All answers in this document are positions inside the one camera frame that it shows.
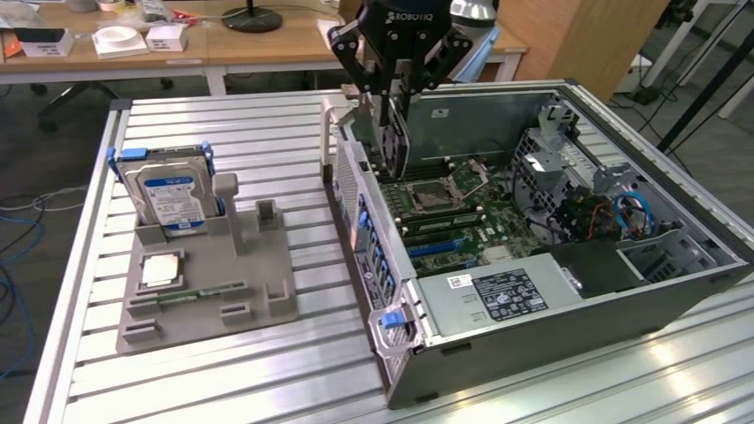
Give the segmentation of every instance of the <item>black lamp base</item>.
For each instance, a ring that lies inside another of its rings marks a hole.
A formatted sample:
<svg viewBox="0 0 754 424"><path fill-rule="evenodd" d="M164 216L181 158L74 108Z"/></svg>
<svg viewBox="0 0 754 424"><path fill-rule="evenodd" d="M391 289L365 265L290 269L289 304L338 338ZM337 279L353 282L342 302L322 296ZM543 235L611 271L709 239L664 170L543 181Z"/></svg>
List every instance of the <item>black lamp base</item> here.
<svg viewBox="0 0 754 424"><path fill-rule="evenodd" d="M222 13L222 16L229 16L229 18L222 18L225 27L244 33L266 33L282 26L280 14L261 7L254 7L253 15L248 13L245 7L238 7Z"/></svg>

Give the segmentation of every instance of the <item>power supply label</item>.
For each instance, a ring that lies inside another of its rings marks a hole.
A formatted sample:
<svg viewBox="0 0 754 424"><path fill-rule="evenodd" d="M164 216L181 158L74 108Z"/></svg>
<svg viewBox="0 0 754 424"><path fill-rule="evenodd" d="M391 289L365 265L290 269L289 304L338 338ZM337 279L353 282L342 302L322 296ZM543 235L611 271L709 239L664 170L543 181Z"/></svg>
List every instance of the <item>power supply label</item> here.
<svg viewBox="0 0 754 424"><path fill-rule="evenodd" d="M515 269L473 279L473 286L495 321L503 321L548 308L527 271Z"/></svg>

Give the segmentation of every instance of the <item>green circuit board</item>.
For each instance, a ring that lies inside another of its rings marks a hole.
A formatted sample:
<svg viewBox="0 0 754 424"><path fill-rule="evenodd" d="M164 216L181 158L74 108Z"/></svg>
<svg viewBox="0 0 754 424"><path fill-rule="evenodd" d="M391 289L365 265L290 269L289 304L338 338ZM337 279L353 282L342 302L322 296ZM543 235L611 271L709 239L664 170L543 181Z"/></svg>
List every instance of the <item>green circuit board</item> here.
<svg viewBox="0 0 754 424"><path fill-rule="evenodd" d="M455 246L449 252L411 258L419 276L525 257L541 245L507 200L504 177L471 165L460 163L444 178L381 185L408 255L448 243Z"/></svg>

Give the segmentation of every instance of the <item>aluminum extrusion table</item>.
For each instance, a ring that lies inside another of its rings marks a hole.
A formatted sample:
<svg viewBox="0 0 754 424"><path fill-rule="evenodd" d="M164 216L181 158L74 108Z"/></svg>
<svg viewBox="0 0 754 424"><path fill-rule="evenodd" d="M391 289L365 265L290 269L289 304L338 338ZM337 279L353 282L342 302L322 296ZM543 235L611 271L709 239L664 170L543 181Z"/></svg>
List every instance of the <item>aluminum extrusion table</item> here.
<svg viewBox="0 0 754 424"><path fill-rule="evenodd" d="M109 113L25 423L752 420L754 284L641 339L388 411L317 176L318 103L333 94L144 100ZM121 356L134 210L105 148L204 140L217 170L237 174L238 207L270 197L285 211L301 316Z"/></svg>

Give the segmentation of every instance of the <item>side panel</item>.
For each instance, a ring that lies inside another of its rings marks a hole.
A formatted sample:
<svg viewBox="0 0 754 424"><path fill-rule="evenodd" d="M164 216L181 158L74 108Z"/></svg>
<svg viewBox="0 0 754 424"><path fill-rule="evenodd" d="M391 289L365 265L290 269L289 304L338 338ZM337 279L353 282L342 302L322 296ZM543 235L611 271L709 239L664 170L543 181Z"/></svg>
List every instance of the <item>side panel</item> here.
<svg viewBox="0 0 754 424"><path fill-rule="evenodd" d="M748 272L747 267L717 278L671 284L419 352L393 381L387 406L404 408L639 337L669 324L705 297L727 290Z"/></svg>

